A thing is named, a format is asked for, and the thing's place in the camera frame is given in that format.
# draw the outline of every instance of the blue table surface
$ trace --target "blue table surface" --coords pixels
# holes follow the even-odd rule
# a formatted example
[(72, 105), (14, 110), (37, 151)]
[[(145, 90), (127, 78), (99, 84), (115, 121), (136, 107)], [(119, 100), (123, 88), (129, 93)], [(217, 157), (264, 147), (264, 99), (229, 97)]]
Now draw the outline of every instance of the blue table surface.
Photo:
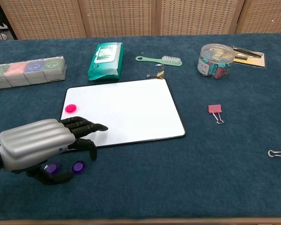
[[(267, 155), (281, 151), (281, 34), (0, 41), (0, 64), (64, 56), (68, 66), (64, 81), (0, 90), (0, 132), (59, 119), (67, 88), (112, 82), (88, 81), (103, 42), (124, 43), (120, 82), (159, 71), (138, 55), (181, 58), (165, 77), (186, 136), (101, 148), (96, 161), (86, 151), (55, 156), (48, 163), (63, 171), (86, 161), (85, 173), (56, 186), (1, 170), (0, 220), (281, 217), (281, 158)], [(225, 79), (202, 77), (198, 58), (209, 43), (263, 52), (266, 68), (234, 63)], [(214, 104), (223, 125), (206, 111)]]

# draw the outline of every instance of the robotic hand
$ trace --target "robotic hand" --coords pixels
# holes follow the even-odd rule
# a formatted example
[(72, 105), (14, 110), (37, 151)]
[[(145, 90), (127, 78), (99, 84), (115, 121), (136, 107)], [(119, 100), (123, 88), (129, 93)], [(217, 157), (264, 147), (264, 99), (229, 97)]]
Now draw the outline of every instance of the robotic hand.
[(106, 131), (108, 128), (82, 117), (71, 117), (60, 121), (41, 120), (3, 131), (0, 133), (0, 169), (26, 172), (27, 176), (45, 185), (66, 182), (73, 177), (71, 172), (53, 176), (41, 164), (68, 149), (89, 150), (90, 157), (95, 160), (95, 144), (80, 137), (98, 130)]

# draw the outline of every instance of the clear plastic jar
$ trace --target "clear plastic jar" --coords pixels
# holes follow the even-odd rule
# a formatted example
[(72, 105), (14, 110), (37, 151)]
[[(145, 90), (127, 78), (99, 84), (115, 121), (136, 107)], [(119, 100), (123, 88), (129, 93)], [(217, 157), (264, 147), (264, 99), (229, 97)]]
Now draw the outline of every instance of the clear plastic jar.
[(198, 71), (202, 76), (222, 79), (229, 74), (234, 57), (234, 50), (226, 45), (205, 45), (201, 49)]

